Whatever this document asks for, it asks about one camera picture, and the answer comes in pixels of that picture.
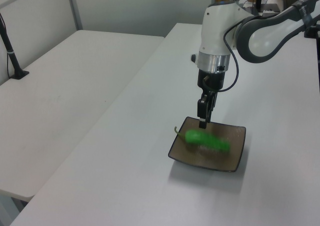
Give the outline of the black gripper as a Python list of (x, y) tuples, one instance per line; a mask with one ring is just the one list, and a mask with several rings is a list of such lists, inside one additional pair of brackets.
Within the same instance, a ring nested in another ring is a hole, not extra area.
[[(219, 91), (223, 88), (225, 73), (209, 73), (203, 70), (198, 70), (197, 86), (205, 89), (203, 79), (208, 76), (205, 85), (214, 91)], [(197, 117), (199, 118), (199, 128), (206, 129), (207, 123), (211, 122), (212, 112), (216, 105), (217, 92), (210, 91), (207, 94), (202, 93), (201, 98), (197, 101)]]

